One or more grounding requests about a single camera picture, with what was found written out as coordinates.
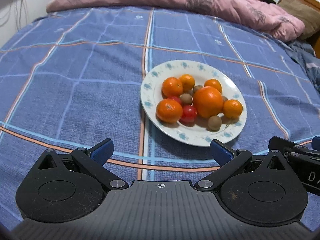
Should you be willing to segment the large orange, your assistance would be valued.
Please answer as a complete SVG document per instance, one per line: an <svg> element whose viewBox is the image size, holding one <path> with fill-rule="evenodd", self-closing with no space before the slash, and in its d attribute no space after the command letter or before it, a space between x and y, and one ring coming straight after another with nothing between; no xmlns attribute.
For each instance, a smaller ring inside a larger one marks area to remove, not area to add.
<svg viewBox="0 0 320 240"><path fill-rule="evenodd" d="M222 95L213 87L202 87L193 95L193 106L200 117L209 119L222 112Z"/></svg>

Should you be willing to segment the small mandarin orange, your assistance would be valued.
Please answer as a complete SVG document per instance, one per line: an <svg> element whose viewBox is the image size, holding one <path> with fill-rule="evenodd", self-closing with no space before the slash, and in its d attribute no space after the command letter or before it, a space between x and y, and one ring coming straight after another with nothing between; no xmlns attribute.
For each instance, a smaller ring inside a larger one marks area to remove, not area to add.
<svg viewBox="0 0 320 240"><path fill-rule="evenodd" d="M185 93L188 93L190 90L192 90L195 86L195 79L190 74L183 74L179 77L179 80L182 83L183 91Z"/></svg>
<svg viewBox="0 0 320 240"><path fill-rule="evenodd" d="M204 87L213 87L222 93L222 85L217 79L209 79L204 83Z"/></svg>

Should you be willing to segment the red cherry tomato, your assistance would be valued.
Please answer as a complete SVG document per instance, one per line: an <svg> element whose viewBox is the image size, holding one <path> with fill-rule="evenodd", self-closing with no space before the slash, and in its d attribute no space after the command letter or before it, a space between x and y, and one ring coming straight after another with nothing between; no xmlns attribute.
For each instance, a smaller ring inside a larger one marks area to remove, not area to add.
<svg viewBox="0 0 320 240"><path fill-rule="evenodd" d="M180 118L180 122L183 123L192 123L197 118L197 110L192 105L183 106L183 113Z"/></svg>
<svg viewBox="0 0 320 240"><path fill-rule="evenodd" d="M183 105L181 99L177 96L171 96L169 99L175 100L176 102L178 102L180 105Z"/></svg>

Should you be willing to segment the grey blue crumpled cloth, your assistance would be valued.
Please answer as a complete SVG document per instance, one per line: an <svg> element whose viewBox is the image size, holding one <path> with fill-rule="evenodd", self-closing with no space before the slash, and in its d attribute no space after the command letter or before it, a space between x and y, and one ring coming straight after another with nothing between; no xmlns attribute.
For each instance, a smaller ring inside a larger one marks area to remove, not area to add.
<svg viewBox="0 0 320 240"><path fill-rule="evenodd" d="M294 40L286 44L285 51L293 61L301 66L314 88L319 92L320 61L312 46L304 41Z"/></svg>

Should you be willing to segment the white floral plate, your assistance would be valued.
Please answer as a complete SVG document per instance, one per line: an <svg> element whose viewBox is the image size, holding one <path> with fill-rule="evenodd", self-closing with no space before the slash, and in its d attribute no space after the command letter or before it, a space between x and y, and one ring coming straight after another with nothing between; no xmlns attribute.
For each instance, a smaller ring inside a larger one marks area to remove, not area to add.
<svg viewBox="0 0 320 240"><path fill-rule="evenodd" d="M169 61L144 77L140 99L146 116L164 134L208 147L235 139L247 111L236 84L223 72L196 61Z"/></svg>

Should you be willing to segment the brown pillow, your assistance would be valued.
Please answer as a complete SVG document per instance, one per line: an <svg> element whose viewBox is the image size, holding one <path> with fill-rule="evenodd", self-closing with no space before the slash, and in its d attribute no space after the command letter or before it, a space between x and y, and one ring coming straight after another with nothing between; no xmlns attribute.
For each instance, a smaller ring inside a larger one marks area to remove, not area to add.
<svg viewBox="0 0 320 240"><path fill-rule="evenodd" d="M278 6L304 23L305 30L299 37L301 40L306 40L319 31L320 14L316 9L299 0L282 0Z"/></svg>

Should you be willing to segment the wooden headboard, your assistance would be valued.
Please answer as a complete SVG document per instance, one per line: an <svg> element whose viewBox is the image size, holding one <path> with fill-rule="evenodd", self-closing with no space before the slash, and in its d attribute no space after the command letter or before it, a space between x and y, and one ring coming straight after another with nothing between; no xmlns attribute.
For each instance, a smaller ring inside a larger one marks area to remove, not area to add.
<svg viewBox="0 0 320 240"><path fill-rule="evenodd" d="M317 0L299 0L299 1L319 11L319 2ZM308 44L310 44L313 50L315 51L316 57L319 59L319 31L314 35L312 35L310 38L307 38L306 40L301 40L301 41L305 41Z"/></svg>

